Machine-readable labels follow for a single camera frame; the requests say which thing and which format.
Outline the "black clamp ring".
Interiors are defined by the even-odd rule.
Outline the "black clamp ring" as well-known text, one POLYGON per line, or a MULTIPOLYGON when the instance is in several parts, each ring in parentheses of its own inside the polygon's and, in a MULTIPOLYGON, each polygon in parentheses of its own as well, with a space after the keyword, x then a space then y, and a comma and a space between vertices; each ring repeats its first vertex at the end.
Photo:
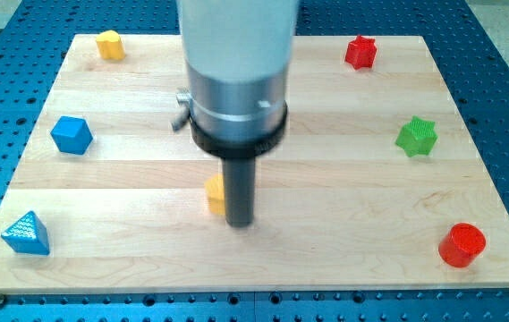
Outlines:
POLYGON ((275 129, 256 140, 231 142, 217 139, 204 132, 192 118, 190 118, 191 136, 199 148, 215 157, 232 159, 255 158, 272 150, 284 137, 288 119, 287 103, 283 104, 283 108, 284 111, 280 123, 275 129))

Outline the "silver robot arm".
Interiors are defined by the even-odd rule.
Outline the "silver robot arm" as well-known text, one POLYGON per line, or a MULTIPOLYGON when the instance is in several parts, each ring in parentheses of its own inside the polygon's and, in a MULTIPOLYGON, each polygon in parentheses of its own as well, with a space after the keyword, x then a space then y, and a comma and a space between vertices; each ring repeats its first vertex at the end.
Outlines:
POLYGON ((298 0, 179 1, 189 87, 177 95, 195 144, 223 167, 225 220, 254 217, 256 158, 284 136, 298 0))

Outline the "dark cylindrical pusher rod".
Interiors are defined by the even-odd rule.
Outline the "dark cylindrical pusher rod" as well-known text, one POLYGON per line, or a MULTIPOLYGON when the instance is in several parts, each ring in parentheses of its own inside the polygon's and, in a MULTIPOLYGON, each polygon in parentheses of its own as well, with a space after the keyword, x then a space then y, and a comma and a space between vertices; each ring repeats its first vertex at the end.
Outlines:
POLYGON ((253 221, 255 159, 224 159, 225 220, 231 227, 246 227, 253 221))

